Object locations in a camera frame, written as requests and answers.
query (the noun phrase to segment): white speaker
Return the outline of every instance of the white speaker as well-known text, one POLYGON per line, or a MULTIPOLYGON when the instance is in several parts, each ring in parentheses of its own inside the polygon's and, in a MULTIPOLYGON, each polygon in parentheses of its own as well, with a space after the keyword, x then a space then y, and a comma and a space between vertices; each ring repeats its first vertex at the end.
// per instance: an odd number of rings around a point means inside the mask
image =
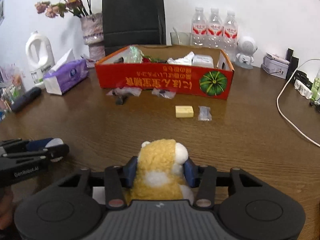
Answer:
POLYGON ((254 62, 253 54, 257 51, 258 46, 253 38, 248 36, 241 37, 237 42, 237 48, 240 53, 237 54, 236 64, 240 67, 250 68, 251 63, 254 62))

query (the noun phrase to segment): purple tissue package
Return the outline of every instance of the purple tissue package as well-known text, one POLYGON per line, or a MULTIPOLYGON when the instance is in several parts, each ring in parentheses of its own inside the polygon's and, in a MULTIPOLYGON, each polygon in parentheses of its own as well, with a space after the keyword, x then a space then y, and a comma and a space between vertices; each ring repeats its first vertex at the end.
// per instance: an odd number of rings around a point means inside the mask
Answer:
POLYGON ((62 95, 89 75, 85 59, 77 59, 63 64, 57 71, 44 75, 44 85, 48 93, 62 95))

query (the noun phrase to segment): flower vase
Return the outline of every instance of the flower vase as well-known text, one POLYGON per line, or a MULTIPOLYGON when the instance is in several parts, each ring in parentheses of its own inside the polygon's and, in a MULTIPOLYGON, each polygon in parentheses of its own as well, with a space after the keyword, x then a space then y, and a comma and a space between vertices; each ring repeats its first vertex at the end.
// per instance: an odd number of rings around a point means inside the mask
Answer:
POLYGON ((89 57, 95 60, 102 59, 105 56, 102 13, 82 17, 81 29, 84 44, 89 47, 89 57))

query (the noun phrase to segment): green leaf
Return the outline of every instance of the green leaf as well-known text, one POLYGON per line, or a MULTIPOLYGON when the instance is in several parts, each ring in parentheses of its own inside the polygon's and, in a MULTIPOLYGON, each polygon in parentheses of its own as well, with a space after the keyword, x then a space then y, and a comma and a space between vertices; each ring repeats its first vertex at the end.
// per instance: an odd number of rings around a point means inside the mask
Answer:
POLYGON ((80 10, 78 8, 73 8, 73 14, 75 16, 79 16, 81 14, 80 10))
POLYGON ((65 3, 57 3, 57 6, 58 6, 58 8, 59 8, 59 12, 61 13, 61 12, 67 12, 67 10, 66 10, 66 4, 65 3))

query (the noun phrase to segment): clear plastic bag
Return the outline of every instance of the clear plastic bag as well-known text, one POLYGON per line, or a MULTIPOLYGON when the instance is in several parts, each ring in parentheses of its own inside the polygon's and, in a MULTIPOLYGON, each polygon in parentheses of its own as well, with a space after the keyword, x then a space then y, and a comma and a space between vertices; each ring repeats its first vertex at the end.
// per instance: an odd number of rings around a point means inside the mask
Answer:
POLYGON ((107 93, 107 96, 124 96, 124 95, 134 95, 135 97, 140 96, 142 89, 141 88, 114 88, 107 93))
POLYGON ((143 56, 143 53, 141 52, 141 50, 135 46, 130 46, 129 49, 130 51, 128 52, 128 54, 123 57, 124 62, 125 63, 141 63, 142 56, 143 56))
POLYGON ((164 89, 156 89, 154 88, 152 91, 152 95, 156 95, 158 97, 172 99, 176 95, 176 92, 170 92, 164 89))
POLYGON ((199 106, 199 116, 198 121, 212 121, 212 116, 210 114, 210 107, 199 106))
POLYGON ((0 108, 9 110, 13 102, 25 93, 23 74, 14 64, 0 67, 0 108))

